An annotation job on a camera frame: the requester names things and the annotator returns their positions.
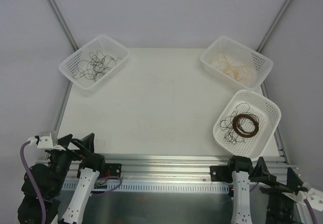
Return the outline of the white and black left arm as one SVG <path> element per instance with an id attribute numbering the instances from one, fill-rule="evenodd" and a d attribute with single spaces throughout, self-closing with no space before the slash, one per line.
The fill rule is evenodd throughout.
<path id="1" fill-rule="evenodd" d="M 71 134 L 64 136 L 45 151 L 48 164 L 28 166 L 24 150 L 28 145 L 41 146 L 53 142 L 51 135 L 38 135 L 28 139 L 20 148 L 20 158 L 26 171 L 21 191 L 24 198 L 18 208 L 19 223 L 81 223 L 84 210 L 98 178 L 105 175 L 104 156 L 94 152 L 94 133 L 82 139 Z M 56 199 L 66 181 L 71 163 L 79 161 L 78 183 L 65 213 L 58 217 L 60 201 Z"/>

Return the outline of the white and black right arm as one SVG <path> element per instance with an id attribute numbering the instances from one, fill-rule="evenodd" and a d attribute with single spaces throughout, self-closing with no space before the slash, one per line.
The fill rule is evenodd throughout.
<path id="1" fill-rule="evenodd" d="M 250 212 L 250 183 L 263 183 L 267 188 L 259 187 L 261 193 L 268 196 L 265 223 L 296 223 L 294 220 L 295 201 L 287 194 L 297 195 L 307 192 L 304 183 L 288 168 L 286 184 L 277 181 L 272 175 L 263 157 L 259 157 L 256 166 L 251 159 L 233 156 L 229 159 L 227 169 L 229 182 L 233 183 L 233 215 L 231 223 L 252 223 Z"/>

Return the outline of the dark cable pulled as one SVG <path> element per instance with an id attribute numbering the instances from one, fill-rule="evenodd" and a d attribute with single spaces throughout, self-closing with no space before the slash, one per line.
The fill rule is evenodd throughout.
<path id="1" fill-rule="evenodd" d="M 101 79 L 112 68 L 114 68 L 122 58 L 114 58 L 109 54 L 104 54 L 101 50 L 89 53 L 88 60 L 80 60 L 77 63 L 74 79 L 85 78 L 94 81 Z"/>

